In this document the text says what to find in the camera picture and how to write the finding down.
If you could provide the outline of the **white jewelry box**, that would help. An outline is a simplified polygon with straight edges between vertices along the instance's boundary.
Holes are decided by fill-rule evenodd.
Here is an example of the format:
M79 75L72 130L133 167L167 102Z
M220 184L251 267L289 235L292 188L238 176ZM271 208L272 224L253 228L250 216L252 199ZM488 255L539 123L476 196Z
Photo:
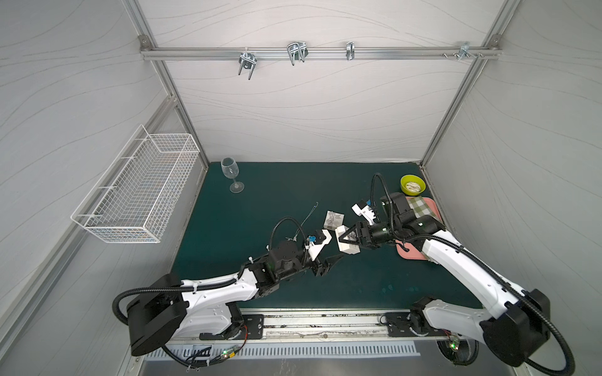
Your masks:
M342 225L335 229L336 241L340 252L347 255L357 255L361 252L357 236L354 232L347 233L348 227Z

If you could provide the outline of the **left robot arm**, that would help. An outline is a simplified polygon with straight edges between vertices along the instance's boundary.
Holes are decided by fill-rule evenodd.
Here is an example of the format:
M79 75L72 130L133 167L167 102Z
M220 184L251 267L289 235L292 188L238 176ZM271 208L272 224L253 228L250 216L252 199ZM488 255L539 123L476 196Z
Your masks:
M321 244L298 245L282 241L241 269L222 277L182 280L166 274L152 286L118 294L111 305L115 317L129 329L129 345L135 357L164 347L173 338L230 339L245 321L239 302L266 297L284 281L311 271L322 277L342 255L320 259Z

